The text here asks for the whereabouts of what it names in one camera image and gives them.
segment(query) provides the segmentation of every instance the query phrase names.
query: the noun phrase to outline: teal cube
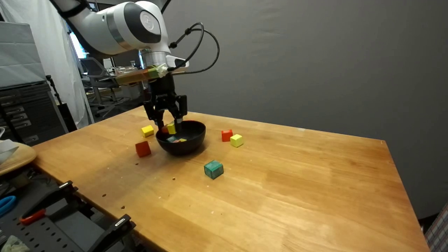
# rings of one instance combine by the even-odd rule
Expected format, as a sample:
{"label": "teal cube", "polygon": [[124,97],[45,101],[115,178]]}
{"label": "teal cube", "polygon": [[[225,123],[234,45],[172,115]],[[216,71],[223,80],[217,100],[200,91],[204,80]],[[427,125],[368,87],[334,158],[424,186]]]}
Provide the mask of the teal cube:
{"label": "teal cube", "polygon": [[215,179],[224,173],[224,166],[218,161],[213,160],[212,162],[204,165],[204,172],[205,175]]}

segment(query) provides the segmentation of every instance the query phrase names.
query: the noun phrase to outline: tabletop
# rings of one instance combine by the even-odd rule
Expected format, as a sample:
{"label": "tabletop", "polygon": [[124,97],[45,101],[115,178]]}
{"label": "tabletop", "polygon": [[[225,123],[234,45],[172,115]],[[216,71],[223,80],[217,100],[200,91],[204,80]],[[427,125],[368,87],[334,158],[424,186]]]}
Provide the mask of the tabletop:
{"label": "tabletop", "polygon": [[[165,122],[172,120],[165,113]],[[143,107],[34,146],[34,163],[137,234],[177,251],[429,251],[385,141],[189,113],[207,126],[174,157],[146,138]],[[244,137],[239,148],[221,130]],[[217,160],[212,180],[204,165]]]}
{"label": "tabletop", "polygon": [[31,163],[36,158],[36,151],[22,143],[15,143],[19,148],[0,165],[0,175],[7,174]]}

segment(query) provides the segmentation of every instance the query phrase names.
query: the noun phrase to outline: gray wall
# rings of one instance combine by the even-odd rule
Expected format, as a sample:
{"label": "gray wall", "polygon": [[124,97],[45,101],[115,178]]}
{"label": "gray wall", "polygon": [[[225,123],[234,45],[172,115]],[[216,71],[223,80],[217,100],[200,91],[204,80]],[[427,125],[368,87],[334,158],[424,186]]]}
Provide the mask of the gray wall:
{"label": "gray wall", "polygon": [[[197,21],[220,41],[215,67],[176,77],[190,111],[384,139],[425,217],[448,200],[447,10],[446,0],[173,0],[164,16],[170,41]],[[214,53],[207,37],[190,68]]]}

